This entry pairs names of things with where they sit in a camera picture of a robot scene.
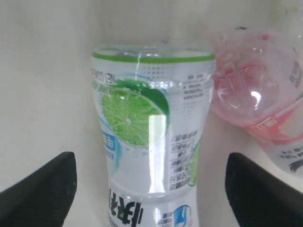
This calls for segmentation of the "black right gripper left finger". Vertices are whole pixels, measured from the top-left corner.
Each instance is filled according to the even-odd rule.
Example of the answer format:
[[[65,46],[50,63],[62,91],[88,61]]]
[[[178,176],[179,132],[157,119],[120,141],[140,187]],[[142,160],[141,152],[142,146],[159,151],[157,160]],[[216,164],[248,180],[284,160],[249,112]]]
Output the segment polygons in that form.
[[[63,152],[0,193],[2,227],[61,227],[77,191],[73,152]]]

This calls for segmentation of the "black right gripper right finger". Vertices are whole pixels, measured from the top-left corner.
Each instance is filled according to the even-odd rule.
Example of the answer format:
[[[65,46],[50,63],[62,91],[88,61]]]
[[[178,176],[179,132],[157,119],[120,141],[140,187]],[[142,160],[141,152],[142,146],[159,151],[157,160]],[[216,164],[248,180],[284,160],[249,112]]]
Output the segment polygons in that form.
[[[241,227],[301,227],[303,194],[241,153],[231,153],[225,191]]]

